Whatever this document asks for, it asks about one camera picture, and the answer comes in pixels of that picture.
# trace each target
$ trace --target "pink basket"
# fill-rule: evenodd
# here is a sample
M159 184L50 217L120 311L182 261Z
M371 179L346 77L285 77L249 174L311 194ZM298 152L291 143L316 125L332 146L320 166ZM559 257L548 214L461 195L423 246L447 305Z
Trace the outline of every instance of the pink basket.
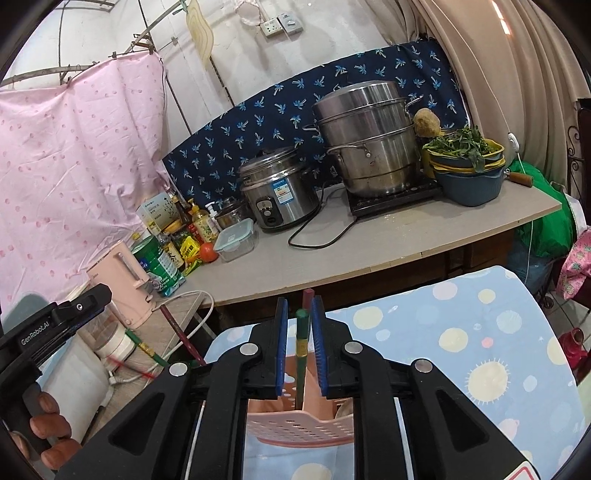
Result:
M296 358L285 359L285 371L293 379ZM314 448L353 442L353 414L336 419L339 407L347 400L327 400L318 386L316 359L308 355L303 410L294 410L295 380L283 385L277 400L250 400L247 429L262 443L291 448Z

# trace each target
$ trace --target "electrical outlet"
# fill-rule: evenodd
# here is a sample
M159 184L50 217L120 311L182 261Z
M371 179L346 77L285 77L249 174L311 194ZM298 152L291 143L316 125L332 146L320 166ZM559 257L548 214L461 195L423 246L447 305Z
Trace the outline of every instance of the electrical outlet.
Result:
M267 20L265 23L261 24L261 30L264 36L269 38L283 32L283 27L281 26L278 18L271 18L270 20Z

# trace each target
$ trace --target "wooden handle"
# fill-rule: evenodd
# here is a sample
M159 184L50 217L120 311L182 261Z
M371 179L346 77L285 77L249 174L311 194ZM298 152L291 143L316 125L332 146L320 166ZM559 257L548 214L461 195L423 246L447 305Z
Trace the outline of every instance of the wooden handle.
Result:
M526 175L525 173L517 173L512 171L509 173L508 178L513 183L518 183L519 185L523 185L529 189L534 186L534 178L531 175Z

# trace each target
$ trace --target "plastic container lid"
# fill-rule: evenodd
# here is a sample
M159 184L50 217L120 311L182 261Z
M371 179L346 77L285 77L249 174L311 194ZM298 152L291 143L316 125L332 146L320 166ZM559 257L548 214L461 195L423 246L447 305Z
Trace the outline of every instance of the plastic container lid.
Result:
M252 221L252 218L246 218L222 230L213 250L216 252L231 252L237 249L240 242L254 233L254 225L255 222Z
M150 235L132 247L131 252L135 258L141 259L144 257L157 257L159 250L160 245L158 244L158 240L156 240L156 237Z

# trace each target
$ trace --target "finger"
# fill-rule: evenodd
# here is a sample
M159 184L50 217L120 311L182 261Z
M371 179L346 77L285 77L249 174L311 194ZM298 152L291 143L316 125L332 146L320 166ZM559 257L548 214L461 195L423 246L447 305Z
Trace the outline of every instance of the finger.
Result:
M41 460L51 470L59 470L82 447L75 440L60 440L41 454Z
M10 436L14 440L14 443L17 444L18 449L24 455L24 457L28 460L29 459L29 446L27 445L24 438L22 438L18 433L10 432Z
M45 413L60 412L60 406L57 404L56 399L53 398L49 393L41 392L39 394L39 405Z
M30 425L33 433L40 439L72 436L72 427L64 417L57 413L46 413L33 417Z

